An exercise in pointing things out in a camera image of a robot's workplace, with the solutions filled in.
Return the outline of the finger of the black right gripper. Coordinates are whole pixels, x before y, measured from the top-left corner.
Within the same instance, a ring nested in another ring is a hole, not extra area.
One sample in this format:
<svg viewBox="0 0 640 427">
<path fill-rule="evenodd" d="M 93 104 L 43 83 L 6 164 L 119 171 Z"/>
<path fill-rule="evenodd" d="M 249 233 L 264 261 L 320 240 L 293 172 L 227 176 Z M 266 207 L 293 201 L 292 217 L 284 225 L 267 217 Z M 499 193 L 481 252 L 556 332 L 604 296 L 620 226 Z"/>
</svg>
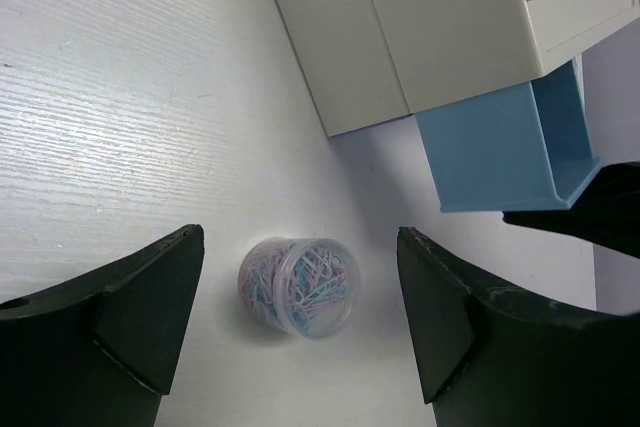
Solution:
<svg viewBox="0 0 640 427">
<path fill-rule="evenodd" d="M 505 212 L 507 224 L 569 235 L 639 256 L 639 164 L 603 167 L 569 210 Z"/>
</svg>

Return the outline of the light blue drawer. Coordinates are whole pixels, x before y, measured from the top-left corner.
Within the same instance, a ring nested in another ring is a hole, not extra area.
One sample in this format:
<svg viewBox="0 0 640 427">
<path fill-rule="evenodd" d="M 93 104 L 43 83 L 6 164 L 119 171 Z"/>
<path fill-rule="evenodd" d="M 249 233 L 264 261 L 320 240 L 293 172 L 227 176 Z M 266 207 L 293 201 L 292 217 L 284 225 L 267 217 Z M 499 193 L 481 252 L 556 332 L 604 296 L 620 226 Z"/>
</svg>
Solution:
<svg viewBox="0 0 640 427">
<path fill-rule="evenodd" d="M 573 62 L 415 119 L 444 212 L 568 210 L 602 166 Z"/>
</svg>

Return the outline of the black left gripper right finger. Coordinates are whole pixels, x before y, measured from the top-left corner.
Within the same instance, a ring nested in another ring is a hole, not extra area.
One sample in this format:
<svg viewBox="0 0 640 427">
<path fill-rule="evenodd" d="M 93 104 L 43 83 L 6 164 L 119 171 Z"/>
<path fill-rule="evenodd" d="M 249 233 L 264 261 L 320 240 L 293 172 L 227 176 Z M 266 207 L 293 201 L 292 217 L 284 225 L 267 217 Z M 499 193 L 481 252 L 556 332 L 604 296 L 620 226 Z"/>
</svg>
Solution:
<svg viewBox="0 0 640 427">
<path fill-rule="evenodd" d="M 526 290 L 413 228 L 397 267 L 423 398 L 440 426 L 635 426 L 639 318 Z"/>
</svg>

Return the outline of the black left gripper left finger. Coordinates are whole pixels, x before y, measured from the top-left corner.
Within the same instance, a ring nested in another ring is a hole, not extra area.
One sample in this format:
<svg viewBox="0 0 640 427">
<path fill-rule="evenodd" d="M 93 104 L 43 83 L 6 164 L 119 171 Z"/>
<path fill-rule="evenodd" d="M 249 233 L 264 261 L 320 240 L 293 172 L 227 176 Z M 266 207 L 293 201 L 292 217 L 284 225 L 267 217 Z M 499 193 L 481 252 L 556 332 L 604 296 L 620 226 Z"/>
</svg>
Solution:
<svg viewBox="0 0 640 427">
<path fill-rule="evenodd" d="M 154 425 L 203 260 L 203 228 L 185 225 L 129 256 L 2 303 L 2 425 Z"/>
</svg>

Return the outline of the dark blue drawer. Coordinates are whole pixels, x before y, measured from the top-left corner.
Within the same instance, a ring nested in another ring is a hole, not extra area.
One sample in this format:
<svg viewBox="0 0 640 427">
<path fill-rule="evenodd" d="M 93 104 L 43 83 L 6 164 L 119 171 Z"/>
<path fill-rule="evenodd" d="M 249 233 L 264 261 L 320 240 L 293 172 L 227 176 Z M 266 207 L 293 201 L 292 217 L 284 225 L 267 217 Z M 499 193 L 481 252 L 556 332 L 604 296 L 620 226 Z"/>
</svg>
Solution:
<svg viewBox="0 0 640 427">
<path fill-rule="evenodd" d="M 376 122 L 376 123 L 365 125 L 365 126 L 362 126 L 362 127 L 357 127 L 357 128 L 354 128 L 354 129 L 347 130 L 345 132 L 341 132 L 341 133 L 337 133 L 337 134 L 331 135 L 329 137 L 330 138 L 337 138 L 339 136 L 343 136 L 343 135 L 350 134 L 350 133 L 355 133 L 355 132 L 360 132 L 360 131 L 363 131 L 363 130 L 366 130 L 366 129 L 370 129 L 370 128 L 373 128 L 373 127 L 387 125 L 387 124 L 390 124 L 390 123 L 393 123 L 393 122 L 396 122 L 396 121 L 400 121 L 400 120 L 404 120 L 404 119 L 407 119 L 407 118 L 410 118 L 410 117 L 412 117 L 412 114 L 408 114 L 408 115 L 404 115 L 404 116 L 400 116 L 400 117 L 395 117 L 395 118 L 392 118 L 392 119 Z"/>
</svg>

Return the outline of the white drawer cabinet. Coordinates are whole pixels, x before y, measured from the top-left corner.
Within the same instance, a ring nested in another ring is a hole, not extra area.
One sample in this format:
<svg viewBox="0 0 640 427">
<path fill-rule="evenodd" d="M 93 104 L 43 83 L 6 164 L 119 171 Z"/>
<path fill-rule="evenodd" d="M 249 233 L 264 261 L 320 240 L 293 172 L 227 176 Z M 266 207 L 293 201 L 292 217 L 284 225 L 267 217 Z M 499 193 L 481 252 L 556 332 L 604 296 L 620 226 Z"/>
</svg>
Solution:
<svg viewBox="0 0 640 427">
<path fill-rule="evenodd" d="M 543 77 L 639 0 L 276 0 L 336 136 Z"/>
</svg>

